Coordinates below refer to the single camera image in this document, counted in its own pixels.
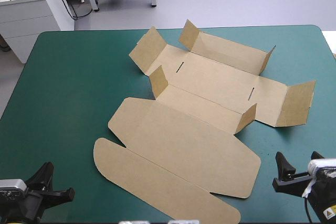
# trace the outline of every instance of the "green table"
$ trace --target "green table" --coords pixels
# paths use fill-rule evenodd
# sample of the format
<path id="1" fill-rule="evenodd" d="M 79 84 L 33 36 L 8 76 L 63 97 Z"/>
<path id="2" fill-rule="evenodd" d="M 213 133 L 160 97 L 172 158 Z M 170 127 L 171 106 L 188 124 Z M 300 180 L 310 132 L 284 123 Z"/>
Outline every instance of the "green table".
<path id="1" fill-rule="evenodd" d="M 237 134 L 260 156 L 260 172 L 248 199 L 219 196 L 239 209 L 242 222 L 307 222 L 303 199 L 276 194 L 271 183 L 277 176 L 276 151 L 283 152 L 298 171 L 307 169 L 313 150 L 336 156 L 335 59 L 320 29 L 274 26 L 204 31 L 262 50 L 276 44 L 262 73 L 265 77 L 286 84 L 317 80 L 306 125 L 275 129 L 255 121 Z M 97 138 L 120 143 L 107 122 L 123 99 L 154 99 L 148 77 L 128 57 L 145 32 L 69 31 L 39 36 L 0 120 L 0 178 L 26 179 L 43 162 L 52 161 L 54 189 L 71 186 L 76 196 L 72 203 L 46 211 L 44 222 L 169 220 L 107 181 L 93 163 Z M 168 43 L 179 47 L 180 32 L 160 30 Z"/>

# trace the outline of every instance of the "white drawer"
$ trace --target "white drawer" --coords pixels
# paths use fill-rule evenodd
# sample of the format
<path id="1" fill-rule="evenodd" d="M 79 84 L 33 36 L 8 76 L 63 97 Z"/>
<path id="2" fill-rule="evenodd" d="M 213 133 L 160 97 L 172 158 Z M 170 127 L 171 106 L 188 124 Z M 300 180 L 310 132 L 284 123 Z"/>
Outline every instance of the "white drawer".
<path id="1" fill-rule="evenodd" d="M 0 34 L 5 39 L 40 34 L 44 31 L 59 31 L 53 16 L 0 23 Z"/>
<path id="2" fill-rule="evenodd" d="M 45 0 L 0 6 L 0 23 L 51 15 Z"/>
<path id="3" fill-rule="evenodd" d="M 26 63 L 37 37 L 38 34 L 33 34 L 6 39 L 6 42 L 11 47 L 15 55 L 19 58 L 19 60 L 22 63 Z"/>

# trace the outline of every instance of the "yellow warning sticker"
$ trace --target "yellow warning sticker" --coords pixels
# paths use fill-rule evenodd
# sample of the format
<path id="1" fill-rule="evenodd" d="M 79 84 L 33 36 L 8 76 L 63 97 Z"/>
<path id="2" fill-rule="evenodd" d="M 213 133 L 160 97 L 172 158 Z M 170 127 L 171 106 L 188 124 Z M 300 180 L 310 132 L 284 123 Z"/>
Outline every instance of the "yellow warning sticker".
<path id="1" fill-rule="evenodd" d="M 332 217 L 336 216 L 336 205 L 327 208 L 323 211 L 324 216 L 327 220 L 331 219 Z"/>

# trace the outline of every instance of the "cardboard box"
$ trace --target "cardboard box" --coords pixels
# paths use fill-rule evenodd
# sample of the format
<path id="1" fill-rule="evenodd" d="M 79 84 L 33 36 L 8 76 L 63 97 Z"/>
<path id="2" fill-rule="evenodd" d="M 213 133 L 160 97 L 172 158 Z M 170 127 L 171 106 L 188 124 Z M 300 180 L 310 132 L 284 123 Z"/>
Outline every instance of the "cardboard box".
<path id="1" fill-rule="evenodd" d="M 108 180 L 175 219 L 238 223 L 237 209 L 210 193 L 246 198 L 259 157 L 233 134 L 254 119 L 271 126 L 307 121 L 314 81 L 287 86 L 259 74 L 264 52 L 200 31 L 187 20 L 168 45 L 152 27 L 130 57 L 150 78 L 155 101 L 127 98 L 109 122 L 126 148 L 95 143 Z"/>
<path id="2" fill-rule="evenodd" d="M 152 27 L 130 53 L 147 76 L 162 67 L 162 84 L 153 85 L 156 97 L 168 83 L 240 114 L 257 104 L 255 119 L 273 127 L 307 122 L 315 81 L 288 86 L 259 76 L 274 48 L 263 52 L 208 35 L 189 20 L 180 42 L 190 51 L 168 45 Z"/>

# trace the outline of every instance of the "gray floor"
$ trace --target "gray floor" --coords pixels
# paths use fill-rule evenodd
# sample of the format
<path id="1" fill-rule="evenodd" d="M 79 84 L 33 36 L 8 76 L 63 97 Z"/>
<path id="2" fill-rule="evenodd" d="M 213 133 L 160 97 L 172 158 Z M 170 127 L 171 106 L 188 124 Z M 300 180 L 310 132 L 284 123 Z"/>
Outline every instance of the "gray floor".
<path id="1" fill-rule="evenodd" d="M 198 27 L 313 24 L 336 31 L 335 0 L 150 0 L 100 1 L 100 12 L 76 22 L 76 30 L 180 28 L 188 18 Z M 87 4 L 76 5 L 78 15 Z M 325 34 L 336 53 L 336 32 Z M 0 51 L 0 115 L 23 68 L 13 53 Z"/>

